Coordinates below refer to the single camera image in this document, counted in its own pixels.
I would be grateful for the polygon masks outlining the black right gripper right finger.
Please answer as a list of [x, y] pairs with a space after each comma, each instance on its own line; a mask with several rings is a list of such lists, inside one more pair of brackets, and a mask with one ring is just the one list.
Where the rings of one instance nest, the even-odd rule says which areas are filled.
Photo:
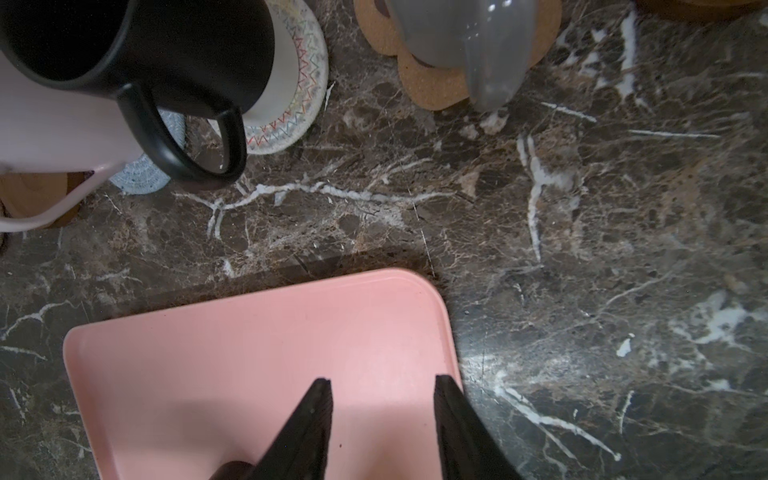
[[434, 417], [443, 479], [522, 479], [452, 376], [435, 378]]

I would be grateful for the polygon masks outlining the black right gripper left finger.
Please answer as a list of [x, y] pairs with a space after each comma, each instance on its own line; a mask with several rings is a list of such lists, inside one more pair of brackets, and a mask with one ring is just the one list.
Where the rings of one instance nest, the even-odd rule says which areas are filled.
[[313, 381], [246, 479], [324, 479], [333, 416], [331, 381]]

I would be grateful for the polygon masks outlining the grey woven coaster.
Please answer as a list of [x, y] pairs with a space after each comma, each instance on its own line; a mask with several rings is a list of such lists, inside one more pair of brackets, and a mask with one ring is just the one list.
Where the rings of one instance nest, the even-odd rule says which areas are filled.
[[[182, 114], [166, 110], [160, 111], [165, 126], [173, 139], [185, 147], [186, 121]], [[159, 169], [144, 154], [138, 160], [127, 164], [120, 172], [110, 178], [110, 182], [126, 195], [146, 195], [164, 188], [171, 178]]]

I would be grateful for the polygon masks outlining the multicolour woven coaster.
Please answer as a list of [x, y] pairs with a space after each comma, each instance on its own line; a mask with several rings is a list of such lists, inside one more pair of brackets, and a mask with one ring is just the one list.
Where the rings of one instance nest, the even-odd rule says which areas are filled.
[[287, 149], [308, 131], [326, 94], [328, 51], [317, 18], [304, 1], [243, 1], [224, 39], [247, 151]]

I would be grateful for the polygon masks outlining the paw print coaster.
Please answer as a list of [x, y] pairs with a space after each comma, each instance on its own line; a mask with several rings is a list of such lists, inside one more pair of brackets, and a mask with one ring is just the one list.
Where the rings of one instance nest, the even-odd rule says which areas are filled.
[[[438, 111], [464, 99], [470, 101], [465, 74], [461, 68], [432, 67], [409, 53], [394, 21], [390, 18], [386, 2], [357, 1], [354, 4], [355, 14], [371, 47], [382, 55], [396, 58], [403, 88], [413, 102], [426, 110]], [[525, 75], [542, 60], [554, 44], [562, 17], [561, 2], [535, 2], [536, 28]]]

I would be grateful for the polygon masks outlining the brown wooden coaster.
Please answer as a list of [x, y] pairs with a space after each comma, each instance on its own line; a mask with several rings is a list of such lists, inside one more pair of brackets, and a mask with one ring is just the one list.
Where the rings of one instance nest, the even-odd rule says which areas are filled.
[[767, 6], [759, 0], [636, 0], [635, 4], [663, 19], [685, 22], [733, 20]]
[[1, 176], [3, 215], [14, 219], [39, 215], [57, 204], [86, 177], [83, 172], [4, 174]]

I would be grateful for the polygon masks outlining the black mug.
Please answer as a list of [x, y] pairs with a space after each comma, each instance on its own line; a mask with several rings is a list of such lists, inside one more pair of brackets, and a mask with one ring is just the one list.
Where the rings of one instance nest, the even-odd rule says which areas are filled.
[[[157, 167], [217, 190], [245, 170], [243, 116], [268, 84], [275, 33], [263, 1], [5, 1], [1, 48], [39, 85], [113, 100]], [[192, 160], [164, 110], [216, 121], [225, 169]]]

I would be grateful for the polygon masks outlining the grey mug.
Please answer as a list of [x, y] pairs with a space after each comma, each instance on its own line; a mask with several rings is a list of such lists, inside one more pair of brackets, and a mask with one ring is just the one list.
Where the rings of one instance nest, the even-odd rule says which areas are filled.
[[533, 48], [535, 1], [402, 0], [385, 5], [416, 59], [464, 71], [476, 110], [495, 110], [520, 88]]

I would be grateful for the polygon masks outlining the white mug pink handle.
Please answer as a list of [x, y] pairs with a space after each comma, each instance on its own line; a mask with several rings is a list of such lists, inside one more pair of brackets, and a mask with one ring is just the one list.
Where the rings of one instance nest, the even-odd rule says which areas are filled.
[[3, 233], [53, 223], [142, 155], [116, 103], [46, 88], [1, 57], [1, 172], [92, 174], [37, 215], [3, 218]]

